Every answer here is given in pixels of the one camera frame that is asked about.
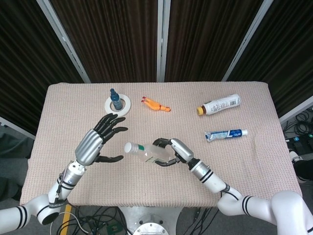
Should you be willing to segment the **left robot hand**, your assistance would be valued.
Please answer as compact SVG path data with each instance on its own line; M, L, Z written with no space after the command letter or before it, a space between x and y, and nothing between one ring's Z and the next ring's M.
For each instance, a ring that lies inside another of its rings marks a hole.
M101 156L100 151L115 134L128 130L127 127L116 127L124 120L124 117L118 117L117 114L113 113L103 116L96 126L85 134L75 149L76 161L83 166L89 166L93 163L115 163L122 160L124 158L122 155L116 157Z

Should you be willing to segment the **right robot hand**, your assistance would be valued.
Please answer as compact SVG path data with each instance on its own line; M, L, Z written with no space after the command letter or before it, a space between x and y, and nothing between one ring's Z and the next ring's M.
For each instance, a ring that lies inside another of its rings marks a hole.
M153 142L153 145L161 148L165 148L167 145L170 145L175 152L174 159L171 159L168 162L161 161L155 162L157 165L162 167L175 165L179 162L187 164L194 158L194 153L182 141L176 138L172 139L159 138Z

